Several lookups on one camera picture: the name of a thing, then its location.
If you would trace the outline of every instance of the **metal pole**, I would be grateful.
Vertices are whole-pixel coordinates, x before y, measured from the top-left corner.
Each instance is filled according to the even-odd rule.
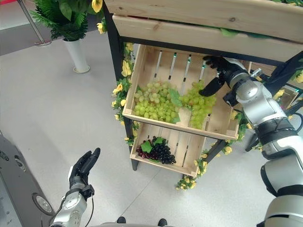
[[[19,5],[20,5],[21,9],[23,10],[25,16],[27,17],[27,19],[28,19],[28,21],[29,21],[31,27],[33,28],[35,34],[38,36],[38,38],[39,38],[39,40],[40,40],[40,42],[35,43],[35,45],[37,45],[37,46],[46,46],[46,45],[50,44],[51,41],[45,42],[45,40],[44,40],[43,37],[41,36],[41,34],[40,34],[38,28],[36,27],[35,23],[33,22],[33,20],[32,20],[32,18],[31,18],[30,14],[28,13],[28,10],[27,10],[27,8],[25,7],[23,1],[22,1],[22,0],[18,0],[18,3],[19,3]]]

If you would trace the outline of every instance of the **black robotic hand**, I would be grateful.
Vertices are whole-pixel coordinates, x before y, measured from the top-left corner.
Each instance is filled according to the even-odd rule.
[[[87,186],[89,171],[96,163],[100,155],[100,148],[96,148],[94,153],[91,151],[86,152],[73,166],[71,176],[69,178],[70,188],[75,184],[83,184]]]

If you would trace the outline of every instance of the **grape bunch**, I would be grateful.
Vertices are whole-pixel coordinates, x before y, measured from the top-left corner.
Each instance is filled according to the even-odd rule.
[[[157,137],[153,137],[152,141],[148,140],[152,146],[149,153],[142,151],[141,146],[136,149],[139,156],[142,158],[159,160],[162,164],[174,164],[176,163],[175,156],[170,153],[170,148],[166,145],[166,140],[163,139],[162,143],[155,143]]]
[[[209,97],[199,95],[199,90],[203,88],[203,81],[193,82],[192,88],[187,91],[187,94],[180,97],[182,105],[192,110],[190,126],[195,129],[202,129],[205,117],[212,113],[213,105],[216,102],[215,95]]]
[[[171,102],[169,89],[170,83],[159,81],[148,83],[146,87],[139,89],[134,95],[135,115],[173,123],[178,116],[178,107]]]

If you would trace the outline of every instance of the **grout line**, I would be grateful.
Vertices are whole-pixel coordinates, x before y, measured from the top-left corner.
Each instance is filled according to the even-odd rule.
[[[131,204],[129,204],[129,206],[123,211],[123,213],[120,215],[120,217],[124,215],[124,213],[127,211],[127,209],[136,201],[136,199],[142,194],[142,192],[147,188],[147,186],[150,185],[152,180],[159,174],[160,171],[161,171],[161,168],[155,174],[155,176],[153,176],[153,178],[147,183],[147,185],[142,189],[142,191],[136,196],[136,198],[134,198],[134,200],[131,202]]]

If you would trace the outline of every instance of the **stanchion base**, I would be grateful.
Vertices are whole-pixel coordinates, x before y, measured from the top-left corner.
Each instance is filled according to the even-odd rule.
[[[52,41],[46,41],[45,43],[43,43],[43,42],[35,42],[35,45],[36,46],[47,46],[47,45],[49,45],[51,43],[52,43]]]

